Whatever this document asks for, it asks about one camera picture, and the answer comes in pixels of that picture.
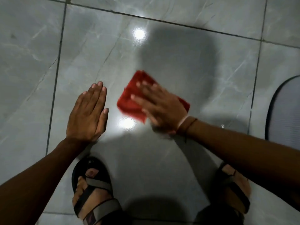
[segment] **sandal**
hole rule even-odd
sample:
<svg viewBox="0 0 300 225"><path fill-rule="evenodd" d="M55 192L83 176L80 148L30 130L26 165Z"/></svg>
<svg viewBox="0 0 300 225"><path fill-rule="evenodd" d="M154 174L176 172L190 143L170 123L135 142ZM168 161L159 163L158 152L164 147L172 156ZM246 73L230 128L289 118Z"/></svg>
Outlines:
<svg viewBox="0 0 300 225"><path fill-rule="evenodd" d="M94 178L88 178L85 176L86 171L90 168L94 168L99 171ZM107 190L107 192L112 196L112 199L98 204L92 211L87 214L87 216L83 220L84 225L94 225L108 214L118 210L122 210L118 200L113 198L113 189L111 186L110 176L106 167L99 159L90 156L85 157L77 163L72 173L72 188L74 193L76 191L78 178L80 176L84 177L88 184L88 187L83 191L82 195L79 197L77 203L74 206L74 211L77 217L83 205L87 201L88 197L92 194L94 189L99 188Z"/></svg>
<svg viewBox="0 0 300 225"><path fill-rule="evenodd" d="M227 163L223 162L220 167L217 170L215 180L213 183L213 191L212 193L216 193L216 191L219 193L221 190L225 188L230 188L233 193L240 199L242 204L245 206L245 214L249 211L250 207L250 201L248 197L245 195L245 193L241 190L241 188L234 182L234 176L236 174L236 170L232 175L226 174L222 171L223 167L226 166ZM244 220L244 215L233 208L236 213L238 214L238 217Z"/></svg>

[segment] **red microfiber towel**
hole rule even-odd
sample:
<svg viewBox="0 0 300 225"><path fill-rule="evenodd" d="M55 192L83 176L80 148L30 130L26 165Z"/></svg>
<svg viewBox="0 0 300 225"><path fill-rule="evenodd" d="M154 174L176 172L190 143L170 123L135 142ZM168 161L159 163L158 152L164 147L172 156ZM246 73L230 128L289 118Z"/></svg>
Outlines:
<svg viewBox="0 0 300 225"><path fill-rule="evenodd" d="M138 105L136 102L134 102L133 100L131 100L130 98L130 95L134 94L138 97L146 99L144 94L137 87L137 82L143 82L143 81L146 81L150 85L156 83L156 81L151 76L149 76L145 71L143 70L136 71L136 73L133 75L132 79L128 83L127 87L125 87L121 97L118 99L117 107L120 109L120 111L123 114L145 123L147 117L145 113L142 112L142 107ZM190 104L180 97L178 97L178 99L185 107L186 111L189 111Z"/></svg>

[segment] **shiny floor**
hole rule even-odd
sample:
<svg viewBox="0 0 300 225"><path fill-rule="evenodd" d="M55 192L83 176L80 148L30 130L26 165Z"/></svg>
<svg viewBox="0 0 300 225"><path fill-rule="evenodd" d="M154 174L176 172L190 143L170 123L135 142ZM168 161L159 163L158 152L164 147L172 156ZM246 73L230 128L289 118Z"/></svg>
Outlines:
<svg viewBox="0 0 300 225"><path fill-rule="evenodd" d="M0 183L64 139L77 96L101 80L110 114L91 153L107 165L115 197L135 224L197 222L220 159L123 117L117 99L144 69L191 103L191 115L264 138L272 95L300 73L299 9L300 0L0 0ZM77 161L39 225L81 224L71 204ZM245 224L300 222L251 186Z"/></svg>

